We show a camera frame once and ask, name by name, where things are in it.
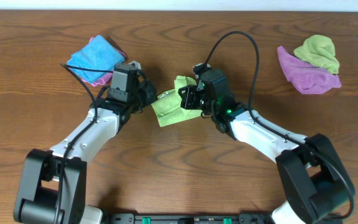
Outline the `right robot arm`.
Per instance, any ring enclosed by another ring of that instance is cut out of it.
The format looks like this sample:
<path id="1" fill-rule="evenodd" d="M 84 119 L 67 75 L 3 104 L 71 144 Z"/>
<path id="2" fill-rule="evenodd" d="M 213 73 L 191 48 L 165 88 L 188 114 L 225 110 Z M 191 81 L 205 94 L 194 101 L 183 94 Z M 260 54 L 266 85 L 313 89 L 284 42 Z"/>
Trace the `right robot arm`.
<path id="1" fill-rule="evenodd" d="M 353 214 L 354 185 L 326 136 L 289 132 L 237 102 L 228 87 L 188 85 L 178 94 L 182 108 L 200 109 L 220 132 L 276 163 L 287 200 L 272 212 L 274 223 L 342 223 Z"/>

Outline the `large green microfiber cloth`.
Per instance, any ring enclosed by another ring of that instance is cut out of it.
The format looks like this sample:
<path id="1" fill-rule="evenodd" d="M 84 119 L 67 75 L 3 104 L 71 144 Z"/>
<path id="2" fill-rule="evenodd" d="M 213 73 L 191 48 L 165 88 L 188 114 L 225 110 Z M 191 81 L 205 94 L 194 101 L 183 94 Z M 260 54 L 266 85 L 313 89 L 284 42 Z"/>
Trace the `large green microfiber cloth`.
<path id="1" fill-rule="evenodd" d="M 191 77 L 177 76 L 174 89 L 164 91 L 152 103 L 160 127 L 183 122 L 201 116 L 201 110 L 186 110 L 181 107 L 181 97 L 178 90 L 188 85 L 195 85 Z"/>

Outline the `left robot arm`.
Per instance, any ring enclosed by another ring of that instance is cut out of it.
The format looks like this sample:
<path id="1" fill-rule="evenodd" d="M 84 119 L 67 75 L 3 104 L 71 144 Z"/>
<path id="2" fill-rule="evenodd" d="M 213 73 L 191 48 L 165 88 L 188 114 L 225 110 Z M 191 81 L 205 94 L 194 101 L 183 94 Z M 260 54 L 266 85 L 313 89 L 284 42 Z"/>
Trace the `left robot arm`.
<path id="1" fill-rule="evenodd" d="M 150 80 L 125 88 L 104 86 L 86 118 L 49 150 L 31 150 L 13 209 L 18 223 L 100 223 L 103 213 L 85 202 L 88 164 L 127 123 L 157 99 Z"/>

